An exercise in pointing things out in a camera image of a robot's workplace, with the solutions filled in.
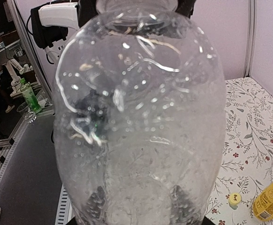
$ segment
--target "yellow bottle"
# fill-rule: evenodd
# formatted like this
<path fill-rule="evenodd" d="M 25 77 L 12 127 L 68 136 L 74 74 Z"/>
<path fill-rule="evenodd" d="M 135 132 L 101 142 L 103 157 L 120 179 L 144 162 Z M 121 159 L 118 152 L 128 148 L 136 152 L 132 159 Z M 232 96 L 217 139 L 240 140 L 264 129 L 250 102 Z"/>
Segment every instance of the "yellow bottle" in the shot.
<path fill-rule="evenodd" d="M 261 221 L 273 219 L 273 183 L 255 199 L 253 212 Z"/>

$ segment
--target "yellow cap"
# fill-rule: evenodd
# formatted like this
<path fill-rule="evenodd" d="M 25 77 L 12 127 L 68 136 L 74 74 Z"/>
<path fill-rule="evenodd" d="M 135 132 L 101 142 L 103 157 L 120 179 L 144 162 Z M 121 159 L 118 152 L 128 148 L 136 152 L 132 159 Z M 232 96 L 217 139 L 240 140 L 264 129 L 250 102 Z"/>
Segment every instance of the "yellow cap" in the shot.
<path fill-rule="evenodd" d="M 230 205 L 237 205 L 241 202 L 241 195 L 239 193 L 232 193 L 229 197 Z"/>

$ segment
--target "green bottle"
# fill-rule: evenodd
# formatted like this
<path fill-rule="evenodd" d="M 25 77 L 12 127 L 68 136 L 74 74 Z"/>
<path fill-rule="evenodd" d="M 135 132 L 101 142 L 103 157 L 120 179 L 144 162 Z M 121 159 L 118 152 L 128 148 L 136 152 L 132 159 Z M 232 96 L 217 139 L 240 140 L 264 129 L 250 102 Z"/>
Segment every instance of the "green bottle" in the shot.
<path fill-rule="evenodd" d="M 37 98 L 35 97 L 33 93 L 30 83 L 27 83 L 25 81 L 25 78 L 22 78 L 20 80 L 20 83 L 21 83 L 20 91 L 22 95 L 24 96 L 27 104 L 35 113 L 39 113 L 42 110 L 42 107 L 39 105 Z"/>

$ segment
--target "floral tablecloth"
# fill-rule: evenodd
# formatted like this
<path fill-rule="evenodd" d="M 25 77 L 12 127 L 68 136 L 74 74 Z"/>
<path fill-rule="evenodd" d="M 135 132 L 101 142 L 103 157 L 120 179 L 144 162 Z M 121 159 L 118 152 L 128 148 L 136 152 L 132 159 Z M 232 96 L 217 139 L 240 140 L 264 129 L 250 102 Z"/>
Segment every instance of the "floral tablecloth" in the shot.
<path fill-rule="evenodd" d="M 273 182 L 273 97 L 251 78 L 226 81 L 226 140 L 206 217 L 216 225 L 273 225 L 254 217 L 254 199 Z M 242 201 L 228 205 L 231 193 Z"/>

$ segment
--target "red flower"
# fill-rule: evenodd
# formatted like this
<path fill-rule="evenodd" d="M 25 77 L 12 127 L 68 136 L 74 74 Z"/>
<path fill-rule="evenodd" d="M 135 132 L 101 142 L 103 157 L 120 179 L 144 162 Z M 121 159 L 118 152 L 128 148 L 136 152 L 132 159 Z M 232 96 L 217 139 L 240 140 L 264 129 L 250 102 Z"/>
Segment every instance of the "red flower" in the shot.
<path fill-rule="evenodd" d="M 220 220 L 219 225 L 225 225 L 226 221 L 225 220 Z"/>
<path fill-rule="evenodd" d="M 212 209 L 211 212 L 212 212 L 212 214 L 214 214 L 214 213 L 217 214 L 218 213 L 217 209 Z"/>

